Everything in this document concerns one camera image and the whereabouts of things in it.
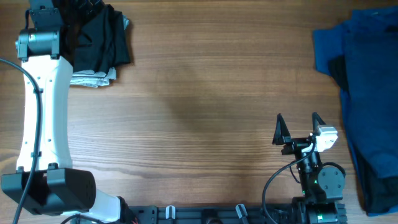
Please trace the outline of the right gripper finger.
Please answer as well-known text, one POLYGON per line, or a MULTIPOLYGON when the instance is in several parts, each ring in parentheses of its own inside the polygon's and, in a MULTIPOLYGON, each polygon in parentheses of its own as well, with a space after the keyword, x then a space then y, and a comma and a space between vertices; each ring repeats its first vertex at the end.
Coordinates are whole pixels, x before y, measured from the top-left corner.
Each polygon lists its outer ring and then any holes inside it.
POLYGON ((275 133, 274 133, 272 143, 274 145, 285 145, 285 144, 289 144, 291 142, 292 142, 292 138, 291 138, 291 135, 287 128, 287 125, 286 125, 282 115, 279 113, 277 115, 277 122, 276 122, 275 133))
POLYGON ((317 128, 319 125, 326 125, 324 120, 321 119, 319 114, 317 112, 312 113, 312 126, 313 126, 313 132, 317 133, 317 128))

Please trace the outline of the black shorts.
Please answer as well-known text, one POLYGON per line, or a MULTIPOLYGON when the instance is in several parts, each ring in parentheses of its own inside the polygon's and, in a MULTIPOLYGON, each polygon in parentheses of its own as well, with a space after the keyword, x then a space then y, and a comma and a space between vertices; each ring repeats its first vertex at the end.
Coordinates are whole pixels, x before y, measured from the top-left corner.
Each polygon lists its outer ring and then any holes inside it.
POLYGON ((51 57, 63 57, 74 72, 109 72, 131 62, 123 14, 102 0, 52 1, 61 16, 56 48, 51 57))

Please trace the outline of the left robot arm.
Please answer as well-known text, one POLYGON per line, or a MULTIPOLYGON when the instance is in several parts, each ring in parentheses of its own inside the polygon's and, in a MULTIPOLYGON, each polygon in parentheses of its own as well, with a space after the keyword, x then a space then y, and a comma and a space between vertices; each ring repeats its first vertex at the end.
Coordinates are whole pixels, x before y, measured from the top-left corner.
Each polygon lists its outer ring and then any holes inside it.
POLYGON ((24 133, 16 171, 2 191, 21 211, 66 221, 136 223, 122 197, 96 188, 93 174, 73 168, 68 146, 68 91, 74 72, 129 63, 123 14, 103 1, 31 1, 16 40, 24 74, 24 133))

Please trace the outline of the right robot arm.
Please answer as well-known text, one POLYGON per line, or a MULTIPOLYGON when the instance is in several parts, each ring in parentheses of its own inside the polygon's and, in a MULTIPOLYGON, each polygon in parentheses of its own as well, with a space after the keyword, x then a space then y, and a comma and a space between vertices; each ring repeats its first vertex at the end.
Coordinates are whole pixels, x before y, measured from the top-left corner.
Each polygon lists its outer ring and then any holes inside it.
POLYGON ((305 138, 293 138, 281 114, 277 115, 274 145, 281 145, 283 156, 293 155, 302 196, 294 197, 285 213, 278 218, 281 223, 344 223, 346 217, 343 199, 346 173, 334 162, 322 162, 320 154, 331 149, 338 139, 334 126, 327 125, 321 117, 312 114, 313 132, 305 138))

